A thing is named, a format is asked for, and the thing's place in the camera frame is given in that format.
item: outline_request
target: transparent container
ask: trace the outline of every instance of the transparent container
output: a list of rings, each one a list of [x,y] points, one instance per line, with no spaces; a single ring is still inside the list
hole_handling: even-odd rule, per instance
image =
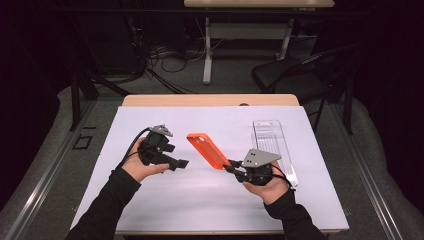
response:
[[[278,160],[281,170],[286,174],[287,180],[293,187],[297,186],[296,173],[293,169],[280,121],[253,121],[252,144],[253,148],[281,155],[281,159]]]

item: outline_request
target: black wall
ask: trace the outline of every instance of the black wall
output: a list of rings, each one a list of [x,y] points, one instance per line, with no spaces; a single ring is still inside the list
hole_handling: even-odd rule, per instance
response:
[[[60,104],[57,93],[69,85],[45,17],[36,4],[0,4],[0,209],[54,122]]]
[[[387,170],[424,213],[424,12],[419,0],[337,0],[336,8],[372,10],[375,17],[326,21],[315,51],[361,44],[354,97],[383,142]]]

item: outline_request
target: black sleeve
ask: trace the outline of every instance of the black sleeve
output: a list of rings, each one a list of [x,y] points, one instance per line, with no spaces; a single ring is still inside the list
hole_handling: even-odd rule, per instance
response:
[[[116,171],[65,239],[113,239],[124,207],[139,188],[125,170]]]
[[[278,200],[265,205],[268,214],[283,223],[284,236],[288,240],[319,240],[327,239],[312,223],[306,209],[296,204],[293,191],[287,191]]]

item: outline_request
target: desk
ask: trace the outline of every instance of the desk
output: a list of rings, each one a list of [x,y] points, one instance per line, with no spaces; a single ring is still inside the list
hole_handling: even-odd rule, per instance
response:
[[[238,106],[243,103],[250,106]],[[186,169],[143,180],[122,214],[117,234],[282,233],[281,222],[269,217],[259,197],[246,191],[233,175],[210,167],[185,139],[189,132],[206,132],[228,158],[242,159],[252,146],[252,119],[273,118],[282,122],[286,134],[299,180],[297,201],[323,232],[348,229],[303,107],[295,96],[279,94],[128,96],[115,116],[72,226],[106,183],[137,131],[165,124],[174,134],[170,144],[176,146],[169,155],[190,162]]]
[[[184,6],[194,8],[327,8],[333,7],[333,0],[185,0]],[[211,83],[212,38],[230,39],[281,39],[283,40],[277,59],[284,59],[293,27],[293,19],[287,23],[205,23],[205,69],[203,84]]]

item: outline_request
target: white sheet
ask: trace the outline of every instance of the white sheet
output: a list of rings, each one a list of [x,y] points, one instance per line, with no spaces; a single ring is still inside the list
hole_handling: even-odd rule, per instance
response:
[[[235,177],[213,169],[186,140],[188,133],[207,133],[223,154],[242,160],[252,147],[254,120],[281,122],[299,181],[296,200],[321,230],[348,229],[334,186],[303,107],[120,107],[97,160],[74,226],[106,183],[134,137],[144,128],[165,124],[174,134],[176,159],[186,169],[148,177],[125,208],[117,232],[250,232],[281,231],[259,197]]]

